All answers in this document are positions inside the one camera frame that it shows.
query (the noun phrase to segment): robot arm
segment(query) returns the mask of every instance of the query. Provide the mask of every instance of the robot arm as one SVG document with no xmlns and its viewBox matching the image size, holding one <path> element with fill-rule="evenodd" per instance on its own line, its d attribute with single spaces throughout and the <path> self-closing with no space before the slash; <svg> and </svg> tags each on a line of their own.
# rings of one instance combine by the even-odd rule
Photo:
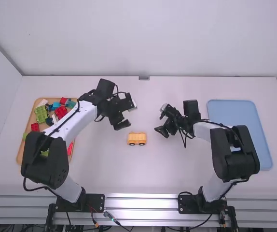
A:
<svg viewBox="0 0 277 232">
<path fill-rule="evenodd" d="M 123 112 L 135 109 L 136 104 L 130 93 L 125 93 L 123 99 L 119 98 L 119 92 L 113 94 L 115 86 L 111 81 L 100 79 L 97 88 L 83 94 L 57 124 L 43 132 L 32 131 L 27 135 L 21 166 L 25 190 L 33 190 L 26 188 L 28 178 L 45 185 L 64 200 L 78 201 L 84 189 L 68 176 L 67 147 L 71 141 L 99 116 L 107 116 L 115 130 L 131 125 L 124 120 Z M 41 151 L 47 150 L 48 156 L 42 156 Z"/>
<path fill-rule="evenodd" d="M 205 211 L 208 203 L 218 201 L 234 184 L 246 182 L 251 175 L 257 174 L 260 162 L 246 126 L 228 127 L 201 119 L 197 100 L 184 101 L 183 108 L 185 116 L 171 105 L 164 104 L 160 109 L 160 119 L 167 116 L 167 120 L 155 130 L 166 138 L 169 133 L 175 135 L 179 131 L 181 136 L 183 132 L 190 139 L 197 137 L 211 144 L 215 174 L 198 193 L 200 209 Z"/>
</svg>

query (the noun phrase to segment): red toy block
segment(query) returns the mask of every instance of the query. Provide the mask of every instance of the red toy block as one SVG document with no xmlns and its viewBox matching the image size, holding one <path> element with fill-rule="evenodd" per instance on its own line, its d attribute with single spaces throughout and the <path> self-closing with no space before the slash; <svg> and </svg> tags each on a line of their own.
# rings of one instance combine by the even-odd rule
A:
<svg viewBox="0 0 277 232">
<path fill-rule="evenodd" d="M 61 105 L 66 105 L 66 104 L 67 104 L 67 101 L 68 101 L 67 98 L 61 98 L 59 103 L 60 103 Z"/>
<path fill-rule="evenodd" d="M 59 108 L 55 109 L 55 114 L 57 115 L 58 119 L 62 119 L 64 115 L 67 114 L 67 109 L 64 105 L 60 106 Z"/>
<path fill-rule="evenodd" d="M 31 131 L 40 131 L 39 124 L 37 122 L 31 124 Z"/>
</svg>

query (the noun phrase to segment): wooden tray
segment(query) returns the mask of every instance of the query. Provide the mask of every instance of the wooden tray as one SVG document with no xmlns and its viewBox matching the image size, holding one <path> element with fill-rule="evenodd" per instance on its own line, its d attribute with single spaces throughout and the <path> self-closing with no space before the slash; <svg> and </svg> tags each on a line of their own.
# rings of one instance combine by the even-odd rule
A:
<svg viewBox="0 0 277 232">
<path fill-rule="evenodd" d="M 36 99 L 36 101 L 35 101 L 34 104 L 33 104 L 33 107 L 32 107 L 32 110 L 31 110 L 31 113 L 30 113 L 30 116 L 29 116 L 28 123 L 27 123 L 27 125 L 26 125 L 25 133 L 31 132 L 31 124 L 37 122 L 37 120 L 36 120 L 36 114 L 34 113 L 34 110 L 35 110 L 36 106 L 37 106 L 43 99 L 48 100 L 48 104 L 53 104 L 54 102 L 59 102 L 61 98 L 38 98 L 38 99 Z M 54 111 L 48 112 L 48 114 L 49 114 L 50 116 L 52 116 L 52 115 L 54 114 Z M 39 123 L 39 127 L 40 127 L 40 131 L 43 131 L 43 130 L 45 130 L 46 128 L 48 128 L 49 126 L 48 126 L 46 123 Z M 24 146 L 25 146 L 25 142 L 23 141 L 23 135 L 22 135 L 22 142 L 21 142 L 21 144 L 20 144 L 20 146 L 19 146 L 19 150 L 18 150 L 18 153 L 17 153 L 17 156 L 16 156 L 16 162 L 17 162 L 18 165 L 21 165 L 21 164 L 22 164 Z M 72 159 L 73 149 L 74 149 L 74 141 L 73 141 L 73 145 L 72 145 L 71 154 L 68 156 L 69 162 L 70 162 L 71 159 Z"/>
</svg>

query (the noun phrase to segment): blue tray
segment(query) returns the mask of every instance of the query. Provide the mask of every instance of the blue tray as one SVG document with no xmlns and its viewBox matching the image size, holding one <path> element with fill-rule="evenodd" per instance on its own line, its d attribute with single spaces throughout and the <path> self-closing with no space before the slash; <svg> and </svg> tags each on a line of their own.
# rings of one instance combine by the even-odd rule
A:
<svg viewBox="0 0 277 232">
<path fill-rule="evenodd" d="M 259 157 L 261 170 L 271 169 L 273 161 L 253 102 L 245 100 L 210 100 L 207 103 L 207 110 L 211 121 L 228 126 L 246 125 Z"/>
</svg>

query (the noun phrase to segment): yellow toy car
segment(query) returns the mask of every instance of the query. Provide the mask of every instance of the yellow toy car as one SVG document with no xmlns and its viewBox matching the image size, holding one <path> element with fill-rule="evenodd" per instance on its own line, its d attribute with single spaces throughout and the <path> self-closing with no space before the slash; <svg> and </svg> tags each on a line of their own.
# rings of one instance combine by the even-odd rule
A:
<svg viewBox="0 0 277 232">
<path fill-rule="evenodd" d="M 138 144 L 140 146 L 144 146 L 147 144 L 147 135 L 144 132 L 134 133 L 130 132 L 128 134 L 128 145 L 134 146 L 135 144 Z"/>
</svg>

